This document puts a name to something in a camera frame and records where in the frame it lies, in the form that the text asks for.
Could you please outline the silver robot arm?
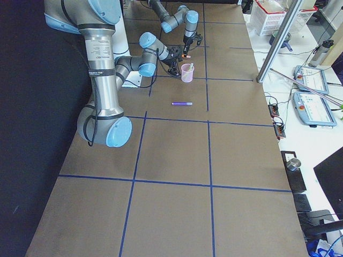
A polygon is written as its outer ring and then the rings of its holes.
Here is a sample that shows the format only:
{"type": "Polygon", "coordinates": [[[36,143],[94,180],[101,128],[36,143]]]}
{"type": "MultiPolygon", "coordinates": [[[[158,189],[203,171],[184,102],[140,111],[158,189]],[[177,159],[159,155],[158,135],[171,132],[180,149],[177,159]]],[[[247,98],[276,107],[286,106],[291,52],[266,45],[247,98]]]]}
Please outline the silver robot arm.
{"type": "Polygon", "coordinates": [[[180,5],[175,14],[170,14],[160,1],[147,1],[148,6],[156,13],[161,21],[161,28],[165,33],[170,33],[179,25],[185,24],[183,36],[183,56],[186,57],[194,41],[197,46],[203,37],[197,33],[199,15],[197,11],[190,10],[186,5],[180,5]]]}
{"type": "Polygon", "coordinates": [[[145,32],[139,39],[143,49],[140,56],[115,57],[115,26],[122,16],[118,1],[45,1],[44,15],[49,27],[81,34],[85,39],[93,98],[78,117],[78,133],[90,146],[123,146],[130,138],[132,123],[120,107],[118,90],[132,71],[143,77],[153,76],[158,61],[176,72],[182,61],[181,48],[167,47],[145,32]]]}

